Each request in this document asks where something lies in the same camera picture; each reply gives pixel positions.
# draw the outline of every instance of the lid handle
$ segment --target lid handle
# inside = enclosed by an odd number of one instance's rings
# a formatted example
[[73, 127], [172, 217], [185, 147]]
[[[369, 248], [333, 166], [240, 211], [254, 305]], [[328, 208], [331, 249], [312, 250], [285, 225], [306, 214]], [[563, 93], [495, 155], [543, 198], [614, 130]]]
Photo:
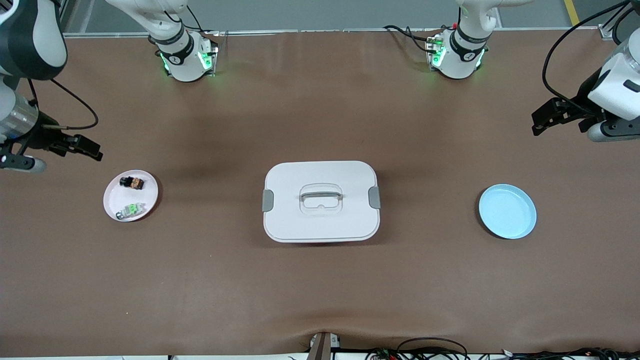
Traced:
[[309, 197], [335, 197], [338, 200], [342, 200], [342, 194], [339, 192], [308, 192], [300, 195], [300, 200], [305, 200]]

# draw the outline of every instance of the brown table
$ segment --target brown table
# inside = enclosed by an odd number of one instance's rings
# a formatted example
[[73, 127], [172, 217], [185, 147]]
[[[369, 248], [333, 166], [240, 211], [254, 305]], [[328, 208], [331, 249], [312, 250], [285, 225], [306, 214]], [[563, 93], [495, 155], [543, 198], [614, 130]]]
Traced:
[[[494, 34], [464, 81], [428, 72], [388, 33], [232, 37], [218, 76], [178, 83], [139, 39], [69, 40], [60, 81], [101, 116], [101, 163], [33, 152], [3, 172], [0, 356], [262, 354], [443, 336], [473, 352], [640, 347], [640, 143], [591, 143], [577, 124], [531, 134], [550, 98], [558, 31]], [[572, 95], [611, 51], [597, 31], [558, 50]], [[37, 83], [42, 109], [90, 115]], [[262, 228], [264, 176], [285, 161], [362, 160], [383, 209], [362, 243], [296, 246]], [[155, 213], [110, 219], [102, 193], [141, 168]], [[520, 241], [478, 223], [479, 194], [515, 184], [538, 209]]]

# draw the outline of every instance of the white container lid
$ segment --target white container lid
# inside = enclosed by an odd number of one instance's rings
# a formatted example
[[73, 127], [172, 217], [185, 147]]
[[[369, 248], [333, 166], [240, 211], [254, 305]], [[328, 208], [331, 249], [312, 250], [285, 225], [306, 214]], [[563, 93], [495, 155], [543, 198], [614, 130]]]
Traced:
[[264, 230], [275, 241], [362, 241], [380, 225], [378, 180], [362, 161], [278, 164], [264, 187]]

